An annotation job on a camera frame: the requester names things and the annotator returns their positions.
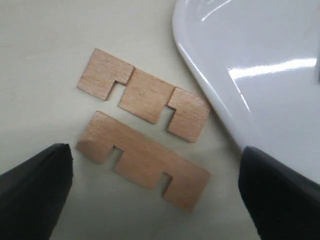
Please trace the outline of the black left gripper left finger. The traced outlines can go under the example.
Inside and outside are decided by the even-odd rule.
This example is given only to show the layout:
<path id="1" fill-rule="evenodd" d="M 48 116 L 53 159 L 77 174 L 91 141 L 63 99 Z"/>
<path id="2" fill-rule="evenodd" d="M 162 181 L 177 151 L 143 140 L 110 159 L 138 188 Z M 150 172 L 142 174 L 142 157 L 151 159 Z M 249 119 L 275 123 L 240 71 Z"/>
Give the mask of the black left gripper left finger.
<path id="1" fill-rule="evenodd" d="M 0 176 L 0 238 L 48 240 L 73 183 L 69 144 L 55 143 Z"/>

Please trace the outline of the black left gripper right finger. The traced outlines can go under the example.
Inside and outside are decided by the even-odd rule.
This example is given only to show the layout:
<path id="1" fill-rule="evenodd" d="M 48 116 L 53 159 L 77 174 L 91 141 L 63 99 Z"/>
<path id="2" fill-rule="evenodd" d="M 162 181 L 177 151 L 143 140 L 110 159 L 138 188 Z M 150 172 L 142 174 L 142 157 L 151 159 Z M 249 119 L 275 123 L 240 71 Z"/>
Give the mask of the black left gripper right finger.
<path id="1" fill-rule="evenodd" d="M 255 147 L 241 155 L 238 188 L 262 240 L 318 240 L 320 186 Z"/>

